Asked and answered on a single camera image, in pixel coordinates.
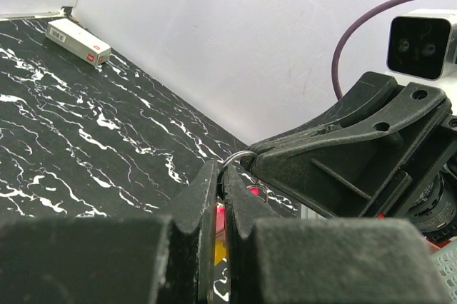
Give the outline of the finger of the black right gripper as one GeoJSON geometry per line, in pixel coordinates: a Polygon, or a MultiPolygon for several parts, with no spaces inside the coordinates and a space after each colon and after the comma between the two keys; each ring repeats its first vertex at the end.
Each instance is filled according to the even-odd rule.
{"type": "Polygon", "coordinates": [[[250,151],[268,151],[276,146],[300,138],[325,135],[348,128],[383,108],[402,86],[394,77],[366,72],[332,107],[310,121],[249,146],[250,151]]]}

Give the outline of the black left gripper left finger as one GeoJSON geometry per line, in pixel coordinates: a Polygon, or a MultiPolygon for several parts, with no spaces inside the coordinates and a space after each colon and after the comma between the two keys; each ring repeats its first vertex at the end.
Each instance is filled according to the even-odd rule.
{"type": "Polygon", "coordinates": [[[1,225],[3,303],[211,303],[218,164],[141,218],[1,225]]]}

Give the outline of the keyring with pink strap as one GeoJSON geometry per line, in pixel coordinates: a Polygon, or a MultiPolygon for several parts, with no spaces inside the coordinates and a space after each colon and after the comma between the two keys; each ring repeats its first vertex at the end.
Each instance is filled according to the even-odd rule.
{"type": "Polygon", "coordinates": [[[275,216],[274,211],[260,196],[256,196],[244,183],[235,167],[235,162],[243,158],[248,161],[255,159],[253,151],[238,151],[229,156],[223,163],[218,175],[217,191],[224,201],[226,222],[238,220],[242,223],[253,221],[260,217],[275,216]]]}

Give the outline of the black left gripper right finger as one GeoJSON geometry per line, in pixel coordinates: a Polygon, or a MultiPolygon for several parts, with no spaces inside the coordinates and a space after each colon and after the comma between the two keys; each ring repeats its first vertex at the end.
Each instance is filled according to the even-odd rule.
{"type": "Polygon", "coordinates": [[[446,301],[428,246],[408,221],[273,211],[226,222],[232,303],[446,301]]]}

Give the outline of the yellow key tag with key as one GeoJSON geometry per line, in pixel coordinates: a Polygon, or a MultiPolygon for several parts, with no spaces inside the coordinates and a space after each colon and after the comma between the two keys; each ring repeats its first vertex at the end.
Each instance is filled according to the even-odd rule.
{"type": "Polygon", "coordinates": [[[214,265],[218,265],[227,256],[227,249],[222,240],[216,240],[214,244],[214,265]]]}

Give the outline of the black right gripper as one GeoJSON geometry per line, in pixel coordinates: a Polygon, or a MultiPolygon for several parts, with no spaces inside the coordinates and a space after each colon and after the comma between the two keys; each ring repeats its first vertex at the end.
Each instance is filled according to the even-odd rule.
{"type": "Polygon", "coordinates": [[[348,128],[253,151],[246,170],[331,217],[405,218],[432,243],[456,236],[456,116],[410,83],[348,128]]]}

